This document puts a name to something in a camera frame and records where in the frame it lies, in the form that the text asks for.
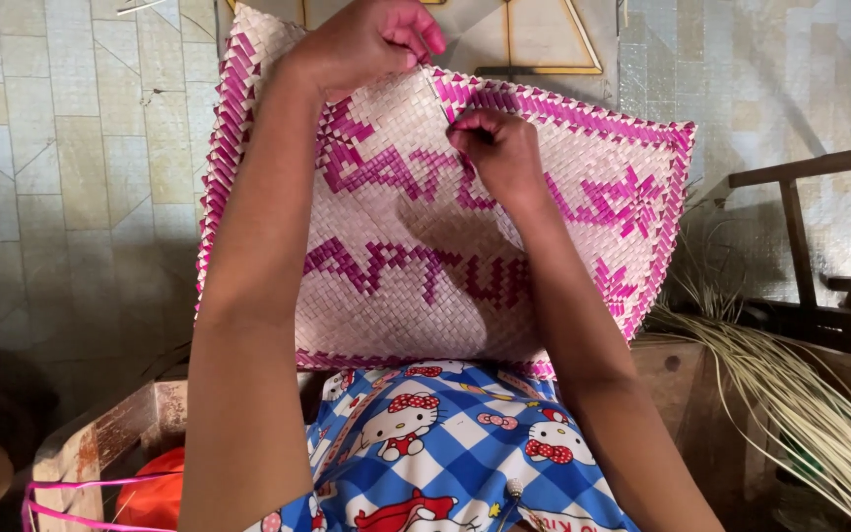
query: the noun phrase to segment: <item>pink woven pattern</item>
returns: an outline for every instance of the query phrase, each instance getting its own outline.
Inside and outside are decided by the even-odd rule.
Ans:
[[[203,178],[200,291],[263,73],[303,33],[236,9]],[[665,278],[694,125],[655,124],[429,68],[383,79],[322,115],[296,316],[299,366],[485,358],[553,377],[534,330],[519,237],[444,136],[449,119],[475,107],[537,126],[550,191],[607,307],[632,338]]]

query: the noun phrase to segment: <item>woven basket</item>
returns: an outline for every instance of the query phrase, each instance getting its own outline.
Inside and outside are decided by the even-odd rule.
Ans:
[[[200,291],[261,85],[304,33],[249,6],[235,9],[203,178]],[[574,244],[632,338],[674,247],[694,124],[655,124],[429,67],[382,79],[323,112],[296,314],[299,366],[482,358],[553,377],[516,231],[445,138],[448,121],[474,107],[537,126]]]

